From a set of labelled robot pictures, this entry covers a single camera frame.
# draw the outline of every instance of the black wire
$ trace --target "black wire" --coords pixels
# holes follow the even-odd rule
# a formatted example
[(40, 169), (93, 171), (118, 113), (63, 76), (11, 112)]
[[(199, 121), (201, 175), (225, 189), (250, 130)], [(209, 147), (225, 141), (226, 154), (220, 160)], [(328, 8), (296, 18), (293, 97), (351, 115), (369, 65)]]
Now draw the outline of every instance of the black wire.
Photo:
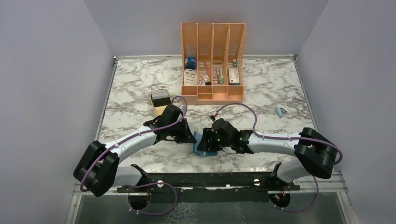
[(236, 154), (236, 153), (228, 153), (228, 152), (224, 151), (224, 149), (222, 149), (222, 151), (227, 153), (227, 154), (230, 154), (230, 155), (235, 155)]

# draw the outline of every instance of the black joint housing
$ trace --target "black joint housing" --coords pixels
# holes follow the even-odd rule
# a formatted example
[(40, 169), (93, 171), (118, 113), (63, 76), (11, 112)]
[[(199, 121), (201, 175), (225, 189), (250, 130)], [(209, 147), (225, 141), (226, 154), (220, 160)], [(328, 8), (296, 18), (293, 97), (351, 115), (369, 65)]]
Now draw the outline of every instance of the black joint housing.
[[(74, 170), (73, 176), (81, 182), (89, 167), (105, 150), (104, 144), (99, 141), (92, 142)], [(120, 158), (116, 153), (108, 152), (102, 160), (101, 164), (93, 167), (84, 183), (84, 186), (96, 197), (106, 193), (113, 185)]]
[(212, 124), (211, 128), (204, 128), (202, 140), (198, 144), (197, 150), (210, 152), (221, 151), (224, 147), (231, 147), (232, 150), (239, 154), (253, 154), (248, 147), (252, 133), (252, 130), (238, 131), (228, 121), (220, 118)]
[(131, 164), (131, 166), (136, 168), (137, 170), (139, 170), (139, 172), (141, 173), (141, 178), (140, 178), (139, 182), (136, 184), (137, 186), (150, 183), (149, 182), (149, 178), (148, 178), (148, 174), (147, 174), (146, 171), (144, 171), (144, 169), (140, 168), (136, 164)]
[[(151, 129), (168, 126), (175, 123), (182, 114), (183, 112), (180, 108), (169, 104), (161, 115), (156, 117), (154, 120), (144, 122), (143, 125), (148, 126)], [(155, 131), (155, 134), (157, 135), (155, 144), (159, 141), (165, 140), (168, 136), (173, 137), (176, 143), (197, 142), (188, 127), (186, 118), (171, 127)]]
[[(317, 131), (309, 127), (305, 127), (300, 135), (301, 137), (331, 143)], [(322, 179), (329, 179), (331, 177), (337, 156), (337, 151), (333, 147), (314, 141), (300, 140), (294, 148), (294, 154), (308, 173)]]
[(269, 184), (271, 185), (276, 185), (279, 186), (280, 188), (283, 188), (284, 186), (287, 186), (288, 184), (286, 182), (281, 181), (278, 178), (278, 170), (279, 167), (281, 166), (281, 162), (277, 163), (274, 167), (274, 169), (272, 170), (271, 176), (269, 177)]

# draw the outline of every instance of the metal frame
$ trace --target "metal frame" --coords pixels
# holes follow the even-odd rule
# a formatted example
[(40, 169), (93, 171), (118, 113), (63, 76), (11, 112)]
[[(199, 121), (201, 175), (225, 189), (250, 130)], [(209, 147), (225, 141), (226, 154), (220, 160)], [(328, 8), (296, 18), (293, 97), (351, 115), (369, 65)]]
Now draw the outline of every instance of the metal frame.
[[(305, 89), (304, 83), (301, 79), (300, 72), (297, 67), (297, 62), (296, 62), (296, 55), (245, 55), (245, 58), (274, 58), (274, 59), (286, 59), (290, 58), (294, 62), (294, 66), (297, 71), (298, 78), (300, 80), (301, 87), (303, 89), (303, 93), (308, 105), (308, 109), (311, 114), (312, 122), (314, 128), (317, 130), (318, 129), (318, 122), (316, 120), (316, 116), (314, 113), (314, 110), (310, 104), (309, 97), (307, 94), (307, 91)], [(172, 58), (181, 58), (181, 55), (147, 55), (147, 56), (117, 56), (114, 57), (114, 67), (113, 67), (113, 72), (111, 74), (111, 80), (107, 89), (107, 94), (106, 94), (106, 99), (103, 104), (103, 108), (101, 111), (101, 116), (98, 122), (98, 128), (96, 131), (95, 139), (97, 140), (99, 138), (100, 134), (100, 129), (103, 123), (103, 118), (105, 115), (105, 110), (107, 106), (107, 102), (109, 100), (110, 92), (111, 92), (111, 87), (113, 85), (113, 80), (114, 80), (114, 75), (116, 72), (117, 68), (117, 63), (118, 60), (125, 60), (125, 59), (172, 59)], [(300, 190), (299, 191), (292, 191), (293, 194), (297, 193), (315, 193), (316, 192), (316, 185), (311, 176), (306, 176), (303, 178), (300, 178)], [(341, 172), (333, 172), (332, 177), (330, 179), (324, 180), (324, 179), (317, 179), (318, 180), (318, 185), (320, 192), (337, 192), (339, 202), (341, 205), (341, 209), (344, 214), (344, 218), (346, 220), (347, 224), (356, 224), (356, 216), (354, 214), (354, 210), (349, 202), (347, 192), (348, 188), (345, 183), (344, 177)], [(279, 191), (268, 191), (269, 194), (274, 194), (274, 193), (279, 193)], [(80, 184), (76, 182), (74, 186), (74, 191), (73, 191), (73, 197), (71, 199), (71, 205), (69, 208), (69, 213), (66, 218), (66, 223), (67, 224), (73, 224), (76, 222), (77, 219), (77, 214), (78, 214), (78, 209), (81, 204), (81, 198), (82, 196), (85, 195), (92, 195), (91, 192), (81, 192), (80, 191)], [(128, 195), (128, 196), (139, 196), (139, 195), (146, 195), (146, 193), (118, 193), (117, 192), (117, 187), (112, 187), (110, 188), (104, 195)]]
[[(244, 55), (244, 58), (274, 58), (274, 59), (293, 59), (294, 55)], [(182, 55), (140, 55), (140, 56), (116, 56), (116, 60), (131, 59), (181, 59)]]
[[(310, 114), (311, 114), (313, 126), (314, 126), (315, 130), (318, 130), (318, 121), (316, 120), (315, 111), (313, 110), (313, 107), (312, 107), (311, 102), (309, 100), (309, 96), (307, 94), (307, 91), (305, 89), (303, 80), (301, 78), (300, 71), (298, 70), (296, 57), (297, 57), (297, 55), (294, 55), (292, 57), (293, 62), (294, 62), (294, 67), (296, 67), (296, 72), (297, 72), (297, 75), (298, 75), (298, 79), (300, 80), (300, 84), (301, 84), (301, 87), (303, 89), (303, 93), (304, 93), (305, 99), (307, 101), (307, 105), (308, 105), (308, 109), (309, 109)], [(324, 192), (320, 185), (319, 185), (319, 189), (320, 189), (320, 192)], [(348, 190), (347, 190), (347, 185), (346, 184), (345, 184), (345, 189), (346, 189), (345, 191), (337, 191), (337, 196), (338, 196), (338, 199), (339, 199), (339, 203), (341, 205), (342, 213), (344, 214), (344, 218), (345, 218), (345, 221), (346, 221), (347, 224), (357, 224), (356, 215), (355, 215), (353, 207), (350, 204), (349, 199), (348, 199), (348, 195), (347, 195)]]
[[(103, 123), (103, 118), (105, 117), (105, 110), (106, 110), (106, 107), (107, 107), (107, 102), (109, 101), (110, 91), (111, 91), (111, 87), (113, 85), (115, 71), (117, 70), (117, 64), (118, 64), (118, 60), (116, 59), (116, 57), (114, 57), (113, 71), (111, 73), (110, 83), (109, 83), (109, 86), (107, 88), (105, 102), (104, 102), (102, 110), (100, 112), (101, 114), (100, 114), (100, 118), (99, 118), (99, 122), (98, 122), (98, 128), (97, 128), (96, 133), (95, 133), (95, 140), (97, 140), (99, 138), (100, 129), (101, 129), (102, 123)], [(73, 192), (73, 197), (71, 198), (69, 213), (67, 215), (66, 222), (65, 222), (66, 224), (74, 224), (76, 222), (78, 209), (80, 207), (80, 203), (81, 203), (81, 196), (80, 195), (76, 195)]]

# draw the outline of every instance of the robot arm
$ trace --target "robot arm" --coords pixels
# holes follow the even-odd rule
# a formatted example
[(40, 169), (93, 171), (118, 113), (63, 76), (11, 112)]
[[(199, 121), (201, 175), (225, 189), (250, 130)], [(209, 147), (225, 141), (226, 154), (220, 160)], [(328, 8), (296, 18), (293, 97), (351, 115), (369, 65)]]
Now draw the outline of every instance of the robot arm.
[(299, 177), (313, 175), (322, 179), (331, 177), (337, 151), (329, 140), (312, 128), (304, 128), (293, 134), (262, 134), (252, 130), (238, 131), (228, 121), (218, 119), (212, 128), (204, 128), (198, 151), (219, 151), (231, 147), (239, 154), (279, 153), (295, 156), (287, 163), (278, 163), (272, 173), (272, 181), (286, 185)]
[(168, 136), (176, 143), (195, 143), (188, 127), (187, 119), (173, 126), (183, 112), (174, 105), (168, 105), (162, 115), (147, 121), (137, 131), (118, 140), (102, 144), (92, 142), (74, 170), (73, 176), (83, 181), (89, 167), (106, 150), (110, 149), (89, 172), (84, 186), (95, 196), (103, 195), (112, 186), (136, 185), (141, 179), (141, 171), (135, 167), (118, 168), (118, 165), (137, 151), (154, 145)]
[[(137, 131), (121, 139), (106, 144), (99, 141), (92, 142), (74, 170), (73, 176), (80, 182), (84, 176), (87, 176), (83, 185), (95, 196), (103, 195), (112, 186), (137, 185), (145, 172), (138, 166), (119, 168), (119, 163), (124, 159), (168, 136), (173, 137), (176, 143), (196, 143), (188, 127), (187, 119), (170, 126), (182, 113), (178, 107), (168, 105), (162, 115), (145, 122)], [(285, 186), (294, 179), (309, 174), (323, 179), (330, 178), (337, 151), (326, 144), (303, 138), (331, 143), (311, 128), (304, 128), (301, 133), (287, 135), (266, 134), (262, 138), (254, 134), (252, 130), (238, 131), (229, 122), (218, 119), (211, 128), (204, 128), (197, 150), (205, 153), (231, 147), (239, 154), (270, 152), (295, 156), (296, 158), (292, 161), (285, 164), (278, 163), (274, 168), (270, 184), (277, 186)], [(99, 155), (106, 150), (108, 152), (87, 174)]]

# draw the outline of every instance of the small box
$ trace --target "small box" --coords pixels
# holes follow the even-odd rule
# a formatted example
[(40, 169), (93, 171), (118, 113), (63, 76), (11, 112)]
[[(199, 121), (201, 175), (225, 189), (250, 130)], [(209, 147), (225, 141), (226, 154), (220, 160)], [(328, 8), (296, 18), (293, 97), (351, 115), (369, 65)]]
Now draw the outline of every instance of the small box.
[(238, 68), (228, 68), (228, 83), (230, 85), (239, 85)]
[(207, 74), (202, 74), (201, 77), (204, 79), (205, 83), (210, 83), (211, 80)]
[(170, 104), (170, 96), (165, 89), (151, 91), (150, 98), (156, 116), (161, 115), (166, 106)]

